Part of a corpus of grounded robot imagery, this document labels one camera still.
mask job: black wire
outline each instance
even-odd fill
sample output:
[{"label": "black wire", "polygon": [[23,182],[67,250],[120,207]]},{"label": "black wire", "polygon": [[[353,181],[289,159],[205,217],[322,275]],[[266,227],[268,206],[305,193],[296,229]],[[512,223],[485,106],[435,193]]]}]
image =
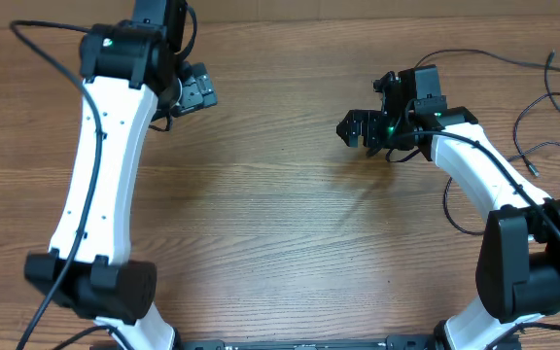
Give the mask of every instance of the black wire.
[{"label": "black wire", "polygon": [[[502,57],[502,56],[497,55],[495,53],[487,52],[487,51],[484,51],[484,50],[477,50],[477,49],[444,49],[444,50],[438,50],[436,52],[431,52],[431,53],[425,55],[423,58],[421,58],[418,61],[418,63],[416,63],[414,68],[419,67],[427,58],[429,58],[433,55],[436,55],[436,54],[440,54],[440,53],[480,53],[480,54],[485,54],[485,55],[488,55],[488,56],[496,58],[496,59],[500,59],[503,62],[519,65],[519,66],[522,66],[522,67],[540,68],[540,69],[545,68],[545,64],[535,63],[535,62],[519,61],[519,60],[515,60],[515,59]],[[549,69],[552,70],[552,71],[560,72],[560,67],[550,66]]]},{"label": "black wire", "polygon": [[483,235],[484,231],[471,231],[457,225],[457,223],[455,223],[455,220],[453,220],[453,217],[451,217],[451,213],[448,210],[448,193],[451,189],[452,183],[453,183],[453,178],[452,177],[448,178],[448,182],[446,183],[446,187],[444,188],[444,195],[442,196],[442,208],[444,209],[444,216],[446,217],[446,220],[448,220],[448,222],[454,228],[456,228],[462,233],[473,235],[473,236]]},{"label": "black wire", "polygon": [[[449,137],[449,138],[452,138],[452,139],[455,139],[455,140],[458,140],[458,141],[465,142],[469,145],[472,145],[474,148],[480,150],[481,152],[483,152],[492,161],[492,163],[494,163],[494,165],[501,171],[501,173],[509,181],[509,183],[511,184],[513,189],[542,218],[542,220],[547,225],[548,229],[550,231],[552,231],[552,233],[554,233],[555,237],[560,242],[560,230],[559,230],[559,228],[552,222],[552,220],[550,220],[550,218],[544,213],[542,208],[526,193],[526,191],[524,191],[522,186],[520,186],[518,183],[515,182],[515,179],[507,171],[505,166],[502,163],[500,163],[498,158],[496,156],[494,156],[494,154],[492,154],[488,149],[486,149],[479,142],[473,141],[473,140],[471,140],[467,137],[464,137],[464,136],[460,136],[460,135],[449,133],[449,132],[442,132],[442,131],[413,131],[413,132],[408,132],[408,133],[401,134],[401,135],[397,136],[396,139],[416,137],[416,136],[434,136],[434,135]],[[505,332],[505,334],[502,337],[500,337],[499,339],[494,341],[492,344],[488,345],[487,348],[492,349],[496,344],[498,344],[498,342],[501,339],[505,339],[505,338],[511,336],[512,334],[514,334],[514,333],[516,333],[520,330],[527,329],[527,328],[540,328],[540,329],[545,329],[545,330],[560,331],[560,325],[552,325],[552,324],[546,324],[546,323],[540,323],[540,322],[518,324],[515,327],[513,327],[511,330]]]},{"label": "black wire", "polygon": [[190,16],[192,17],[193,33],[192,33],[192,37],[190,38],[190,41],[187,43],[185,48],[182,49],[176,55],[176,59],[178,63],[184,62],[185,59],[190,55],[190,53],[192,53],[193,44],[195,44],[195,37],[198,34],[198,20],[195,16],[195,11],[193,10],[193,7],[189,5],[187,6],[187,11],[190,13]]},{"label": "black wire", "polygon": [[407,101],[407,104],[405,105],[403,117],[405,118],[405,123],[408,125],[411,125],[411,123],[409,122],[409,110],[411,110],[412,106],[414,105],[414,103],[416,103],[416,101],[418,101],[417,98],[412,98],[409,101]]},{"label": "black wire", "polygon": [[523,156],[527,156],[527,155],[531,154],[532,152],[534,152],[534,151],[536,151],[536,150],[538,150],[538,149],[540,149],[540,148],[542,148],[542,147],[550,146],[550,145],[559,146],[559,147],[560,147],[560,142],[556,142],[556,141],[545,141],[545,142],[542,142],[542,143],[540,143],[539,145],[537,145],[537,146],[535,146],[535,147],[533,147],[533,148],[531,148],[531,149],[529,149],[529,150],[527,150],[527,151],[524,151],[524,152],[522,152],[522,153],[519,154],[519,155],[510,157],[510,158],[508,159],[508,161],[518,160],[518,159],[522,158]]},{"label": "black wire", "polygon": [[533,103],[531,103],[528,107],[526,107],[524,109],[524,111],[522,111],[522,113],[520,113],[517,120],[515,120],[515,124],[513,125],[513,144],[515,144],[515,149],[520,154],[520,157],[523,158],[523,159],[526,159],[526,157],[525,157],[525,155],[523,155],[522,148],[520,147],[520,143],[518,142],[518,139],[517,139],[517,131],[518,131],[518,127],[520,125],[520,122],[522,122],[522,119],[524,117],[526,117],[526,115],[529,113],[529,111],[533,107],[535,107],[535,105],[537,105],[541,101],[545,100],[546,98],[552,97],[552,96],[560,96],[560,92],[550,92],[550,93],[547,93],[547,94],[543,95],[542,97],[538,98]]},{"label": "black wire", "polygon": [[94,190],[96,188],[96,181],[98,179],[98,170],[100,167],[100,160],[101,160],[101,152],[102,152],[102,140],[103,140],[103,129],[101,127],[101,120],[98,113],[98,108],[96,108],[96,104],[92,99],[92,96],[84,87],[84,84],[81,80],[79,80],[70,70],[64,67],[61,63],[56,61],[53,57],[51,57],[48,53],[44,52],[40,49],[36,44],[30,41],[26,36],[24,36],[20,31],[18,31],[18,26],[41,26],[41,27],[50,27],[50,28],[61,28],[61,29],[70,29],[70,30],[77,30],[81,32],[87,32],[86,29],[67,25],[67,24],[60,24],[60,23],[52,23],[52,22],[45,22],[40,20],[13,20],[10,23],[10,30],[15,33],[17,38],[23,42],[29,49],[34,51],[36,54],[40,55],[43,59],[45,59],[48,63],[50,63],[53,68],[55,68],[58,72],[60,72],[66,79],[68,79],[84,96],[87,101],[87,105],[92,110],[94,114],[94,123],[96,124],[96,149],[94,153],[94,166],[92,168],[92,174],[90,177],[89,187],[87,190],[86,202],[84,203],[84,209],[82,211],[81,219],[79,221],[79,226],[77,227],[77,231],[75,233],[75,240],[71,247],[71,251],[68,254],[68,258],[66,259],[66,263],[64,267],[60,271],[57,279],[53,283],[52,288],[49,292],[45,295],[45,299],[36,310],[36,313],[32,317],[31,321],[27,325],[25,332],[23,333],[22,337],[18,341],[17,350],[21,350],[25,347],[27,340],[29,340],[29,336],[32,334],[36,325],[40,321],[40,318],[47,310],[49,303],[51,302],[53,295],[62,284],[66,273],[70,269],[70,266],[75,259],[75,255],[77,255],[77,251],[79,251],[79,246],[81,245],[81,241],[84,238],[85,229],[86,229],[86,222],[88,221],[88,214],[89,208],[92,203],[92,198],[94,197]]},{"label": "black wire", "polygon": [[556,103],[556,101],[554,100],[554,96],[550,91],[550,83],[548,82],[548,70],[552,64],[552,60],[554,59],[554,56],[556,55],[556,51],[553,50],[550,55],[548,56],[548,59],[545,63],[545,67],[543,69],[543,83],[545,84],[545,91],[549,94],[550,96],[550,101],[552,101],[552,105],[554,105],[554,108],[559,111],[560,113],[560,106],[558,103]]},{"label": "black wire", "polygon": [[172,119],[172,116],[170,116],[169,112],[168,115],[165,116],[166,118],[166,124],[165,124],[165,128],[160,128],[158,126],[154,126],[152,124],[148,125],[148,128],[154,131],[158,131],[158,132],[168,132],[172,129],[172,125],[174,124],[174,121]]},{"label": "black wire", "polygon": [[108,331],[110,334],[111,333],[115,334],[116,338],[121,342],[124,349],[133,350],[133,347],[131,346],[131,344],[128,341],[126,341],[123,334],[116,327],[109,326],[109,325],[94,326],[94,327],[90,327],[90,328],[88,328],[84,331],[78,332],[77,334],[75,334],[75,335],[71,336],[70,338],[64,340],[61,344],[55,346],[53,350],[61,350],[65,347],[67,347],[68,345],[76,342],[77,340],[83,338],[86,335],[92,334],[92,333],[97,332],[97,331],[102,331],[102,330]]},{"label": "black wire", "polygon": [[388,162],[406,162],[406,161],[416,157],[418,154],[420,154],[420,150],[415,150],[414,152],[410,153],[409,155],[405,156],[402,159],[390,160],[390,155],[393,153],[393,151],[395,151],[395,149],[388,150],[388,153],[386,154],[386,161],[388,161]]}]

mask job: wooden surface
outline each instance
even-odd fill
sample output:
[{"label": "wooden surface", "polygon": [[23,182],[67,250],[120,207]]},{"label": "wooden surface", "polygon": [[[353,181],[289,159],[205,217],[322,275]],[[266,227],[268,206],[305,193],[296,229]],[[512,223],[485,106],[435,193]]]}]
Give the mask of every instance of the wooden surface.
[{"label": "wooden surface", "polygon": [[[78,34],[27,32],[77,70]],[[447,47],[539,62],[556,49],[560,65],[560,17],[201,26],[192,61],[207,64],[220,105],[148,135],[132,205],[133,258],[157,263],[164,319],[187,340],[331,339],[428,333],[462,311],[481,242],[444,219],[446,175],[421,158],[365,159],[335,135],[348,110],[380,106],[372,79]],[[449,105],[467,106],[513,155],[513,121],[543,94],[542,71],[475,55],[434,62]],[[560,90],[560,74],[552,82]],[[28,251],[47,250],[61,215],[79,113],[79,94],[0,31],[0,349],[15,346],[42,298],[22,266]],[[520,140],[560,141],[549,103]],[[533,182],[560,197],[560,149],[532,160],[542,173]],[[481,228],[459,188],[451,196],[459,223]],[[88,325],[51,307],[29,348]],[[560,333],[523,339],[560,348]]]},{"label": "wooden surface", "polygon": [[[0,28],[13,19],[78,25],[129,18],[135,0],[0,0]],[[560,15],[560,0],[188,0],[198,20],[424,18],[446,16]]]}]

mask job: white arm segment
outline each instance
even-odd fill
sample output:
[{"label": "white arm segment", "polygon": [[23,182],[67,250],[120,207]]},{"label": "white arm segment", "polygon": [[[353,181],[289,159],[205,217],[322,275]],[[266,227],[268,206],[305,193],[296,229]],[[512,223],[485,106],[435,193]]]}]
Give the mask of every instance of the white arm segment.
[{"label": "white arm segment", "polygon": [[[445,132],[479,141],[480,144],[496,156],[515,181],[522,185],[528,195],[539,205],[549,195],[533,186],[520,175],[489,142],[483,128],[470,123],[448,126]],[[434,136],[432,141],[432,159],[460,185],[464,193],[487,220],[490,211],[501,209],[506,204],[524,208],[529,204],[516,194],[509,181],[492,161],[479,149],[467,143],[445,137]],[[533,314],[518,318],[514,322],[501,324],[493,318],[476,297],[461,314],[446,322],[444,330],[451,350],[483,350],[492,341],[516,324],[534,322],[543,315]]]},{"label": "white arm segment", "polygon": [[[522,185],[524,191],[539,205],[543,204],[545,198],[549,198],[546,192],[528,182],[496,151],[480,125],[465,122],[450,125],[444,131],[480,142],[499,159],[515,181]],[[481,214],[483,221],[487,220],[490,211],[501,209],[506,204],[516,208],[529,206],[519,194],[515,193],[509,181],[494,163],[472,145],[445,136],[434,136],[432,159],[437,167],[446,171],[459,184]]]},{"label": "white arm segment", "polygon": [[[131,251],[129,213],[142,145],[158,98],[147,86],[128,87],[129,81],[97,77],[85,84],[100,113],[103,141],[100,171],[87,217],[87,238],[75,261],[93,263],[97,255],[109,264],[128,262]],[[94,115],[84,100],[82,128],[73,177],[64,212],[51,239],[59,258],[70,253],[88,194],[96,147]]]},{"label": "white arm segment", "polygon": [[[173,350],[176,333],[161,319],[154,302],[146,316],[137,320],[133,326],[125,325],[122,320],[105,317],[97,317],[94,323],[97,326],[110,325],[118,328],[135,350]],[[114,339],[123,346],[116,336]]]}]

